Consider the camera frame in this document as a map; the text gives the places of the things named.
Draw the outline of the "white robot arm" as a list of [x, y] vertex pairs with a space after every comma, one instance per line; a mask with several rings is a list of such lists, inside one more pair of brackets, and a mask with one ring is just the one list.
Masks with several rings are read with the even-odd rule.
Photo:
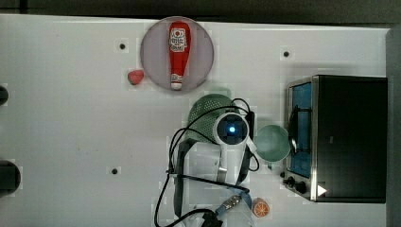
[[204, 214], [204, 222], [218, 219], [237, 203], [251, 203], [249, 189], [242, 185], [246, 179], [255, 145], [250, 126], [238, 113], [225, 113], [212, 127], [214, 143], [191, 138], [179, 144], [175, 168], [174, 212], [179, 218], [201, 211], [206, 204], [223, 202], [212, 216]]

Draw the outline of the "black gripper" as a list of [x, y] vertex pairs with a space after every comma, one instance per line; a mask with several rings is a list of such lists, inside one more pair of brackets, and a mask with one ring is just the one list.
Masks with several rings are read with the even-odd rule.
[[254, 120], [255, 120], [255, 114], [253, 111], [249, 111], [246, 115], [245, 115], [245, 119], [248, 123], [249, 126], [249, 136], [251, 139], [254, 138]]

